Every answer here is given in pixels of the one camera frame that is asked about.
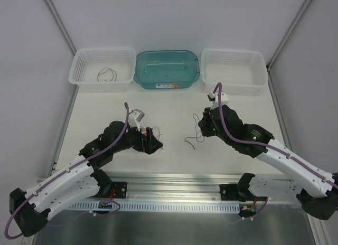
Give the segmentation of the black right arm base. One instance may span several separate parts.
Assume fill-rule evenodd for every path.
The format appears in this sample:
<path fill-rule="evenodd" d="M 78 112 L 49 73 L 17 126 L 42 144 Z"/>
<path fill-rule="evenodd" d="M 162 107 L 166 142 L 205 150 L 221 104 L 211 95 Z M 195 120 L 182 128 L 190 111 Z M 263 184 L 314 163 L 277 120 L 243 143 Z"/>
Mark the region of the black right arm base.
<path fill-rule="evenodd" d="M 220 184 L 219 193 L 222 201 L 254 201 L 255 196 L 244 187 L 237 184 Z"/>

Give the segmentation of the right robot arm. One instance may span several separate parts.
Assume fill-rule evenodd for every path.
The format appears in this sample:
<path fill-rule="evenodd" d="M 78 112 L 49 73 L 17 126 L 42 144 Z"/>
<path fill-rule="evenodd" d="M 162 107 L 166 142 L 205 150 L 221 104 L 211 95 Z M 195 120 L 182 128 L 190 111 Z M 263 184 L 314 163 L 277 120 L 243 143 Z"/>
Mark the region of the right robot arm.
<path fill-rule="evenodd" d="M 300 158 L 266 129 L 244 124 L 226 105 L 205 108 L 198 126 L 202 136 L 215 136 L 235 151 L 269 164 L 289 178 L 278 181 L 244 173 L 227 196 L 241 202 L 254 197 L 285 200 L 320 220 L 328 220 L 337 211 L 337 174 Z"/>

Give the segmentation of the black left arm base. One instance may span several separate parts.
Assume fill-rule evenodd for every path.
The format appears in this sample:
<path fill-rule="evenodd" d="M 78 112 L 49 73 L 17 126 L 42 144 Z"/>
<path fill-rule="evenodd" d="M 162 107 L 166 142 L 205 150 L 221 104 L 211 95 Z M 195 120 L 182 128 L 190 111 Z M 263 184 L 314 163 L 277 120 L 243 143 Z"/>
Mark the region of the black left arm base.
<path fill-rule="evenodd" d="M 111 181 L 100 187 L 96 197 L 107 199 L 125 199 L 127 195 L 127 182 Z"/>

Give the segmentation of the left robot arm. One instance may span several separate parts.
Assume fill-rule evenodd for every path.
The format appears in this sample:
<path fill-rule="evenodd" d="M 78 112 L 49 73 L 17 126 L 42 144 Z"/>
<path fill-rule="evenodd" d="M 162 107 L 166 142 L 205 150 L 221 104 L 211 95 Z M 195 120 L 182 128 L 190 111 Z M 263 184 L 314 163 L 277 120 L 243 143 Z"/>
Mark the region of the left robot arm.
<path fill-rule="evenodd" d="M 142 133 L 122 121 L 113 121 L 102 134 L 87 143 L 79 154 L 63 169 L 57 171 L 36 186 L 10 193 L 11 217 L 5 227 L 9 235 L 14 221 L 24 237 L 42 230 L 47 223 L 70 205 L 86 198 L 112 200 L 118 195 L 120 185 L 102 170 L 113 156 L 130 148 L 145 154 L 153 154 L 163 147 L 150 127 Z"/>

